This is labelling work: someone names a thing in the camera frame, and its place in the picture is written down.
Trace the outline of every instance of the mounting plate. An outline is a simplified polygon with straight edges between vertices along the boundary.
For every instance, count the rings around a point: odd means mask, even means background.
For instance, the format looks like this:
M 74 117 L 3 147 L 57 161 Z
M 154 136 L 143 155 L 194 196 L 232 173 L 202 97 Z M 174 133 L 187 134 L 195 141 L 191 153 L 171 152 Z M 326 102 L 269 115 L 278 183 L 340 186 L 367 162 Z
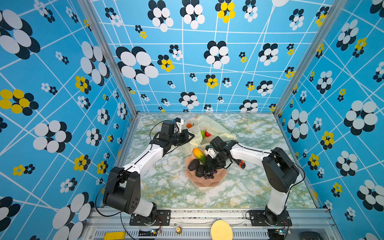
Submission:
M 248 211 L 249 214 L 250 214 L 250 218 L 251 218 L 251 223 L 252 223 L 252 226 L 253 227 L 256 227 L 256 226 L 259 226 L 259 227 L 268 227 L 270 226 L 268 223 L 266 223 L 265 221 L 265 217 L 264 217 L 264 210 L 249 210 Z M 289 217 L 289 214 L 288 214 L 288 211 L 284 211 L 282 214 L 282 220 L 277 223 L 276 226 L 282 226 L 284 227 L 284 222 L 283 220 L 288 223 L 289 226 L 292 226 L 292 221 L 291 221 L 291 218 Z
M 170 219 L 170 210 L 157 210 L 156 217 L 161 217 L 163 220 L 160 222 L 162 226 L 169 226 L 169 219 Z M 129 221 L 129 225 L 131 226 L 160 226 L 159 225 L 159 219 L 155 219 L 155 222 L 153 224 L 145 224 L 141 218 L 139 218 L 138 215 L 134 216 L 131 215 L 131 220 Z

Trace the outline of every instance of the ventilation grille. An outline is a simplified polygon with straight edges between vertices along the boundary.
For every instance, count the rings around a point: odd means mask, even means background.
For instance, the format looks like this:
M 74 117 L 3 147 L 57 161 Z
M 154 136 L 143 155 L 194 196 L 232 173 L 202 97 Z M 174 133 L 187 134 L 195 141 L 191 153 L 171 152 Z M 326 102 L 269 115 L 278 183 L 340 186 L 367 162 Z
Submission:
M 116 230 L 111 231 L 107 228 L 100 228 L 95 233 L 94 240 L 104 239 L 104 235 L 107 232 L 118 232 Z M 128 230 L 128 233 L 138 239 L 137 235 L 138 230 Z M 140 237 L 140 239 L 147 239 L 153 237 Z M 188 239 L 188 240 L 200 240 L 206 239 L 211 240 L 210 229 L 192 229 L 192 228 L 183 228 L 181 234 L 176 233 L 175 228 L 166 228 L 162 229 L 161 233 L 156 237 L 156 239 Z M 267 229 L 233 229 L 233 239 L 269 239 Z

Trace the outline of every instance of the toy fruit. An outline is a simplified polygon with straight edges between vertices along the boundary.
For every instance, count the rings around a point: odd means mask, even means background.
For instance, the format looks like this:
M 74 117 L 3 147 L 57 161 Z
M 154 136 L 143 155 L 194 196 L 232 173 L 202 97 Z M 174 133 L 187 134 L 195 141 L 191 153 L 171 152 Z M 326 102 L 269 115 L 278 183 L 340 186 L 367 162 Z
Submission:
M 197 167 L 200 165 L 200 162 L 198 159 L 192 160 L 192 162 L 188 166 L 188 170 L 194 171 L 197 169 Z
M 196 177 L 204 176 L 204 165 L 199 165 L 196 169 Z
M 195 148 L 193 150 L 193 155 L 195 155 L 195 157 L 198 160 L 200 160 L 203 164 L 205 164 L 207 162 L 207 157 L 200 151 L 200 149 Z

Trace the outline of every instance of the yellow vegetable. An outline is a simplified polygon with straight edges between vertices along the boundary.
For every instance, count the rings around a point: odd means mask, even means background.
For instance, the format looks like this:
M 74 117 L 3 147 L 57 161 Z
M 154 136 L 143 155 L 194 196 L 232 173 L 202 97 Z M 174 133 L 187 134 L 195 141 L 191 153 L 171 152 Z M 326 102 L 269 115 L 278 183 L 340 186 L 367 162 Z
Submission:
M 193 155 L 195 155 L 195 157 L 198 160 L 200 160 L 200 162 L 202 162 L 203 164 L 205 164 L 207 162 L 207 157 L 200 151 L 200 149 L 195 148 L 193 150 Z
M 211 237 L 212 240 L 232 240 L 232 228 L 227 222 L 218 220 L 211 227 Z

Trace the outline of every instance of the blue patterned wall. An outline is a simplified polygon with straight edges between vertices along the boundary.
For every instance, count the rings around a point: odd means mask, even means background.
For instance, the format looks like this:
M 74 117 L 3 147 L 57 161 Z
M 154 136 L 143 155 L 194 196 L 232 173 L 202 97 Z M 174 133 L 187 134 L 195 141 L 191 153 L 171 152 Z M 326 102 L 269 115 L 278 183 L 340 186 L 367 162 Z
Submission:
M 77 1 L 0 10 L 0 239 L 77 239 L 131 115 Z
M 383 239 L 384 8 L 349 0 L 279 120 L 344 239 Z
M 139 111 L 270 112 L 333 0 L 91 2 Z

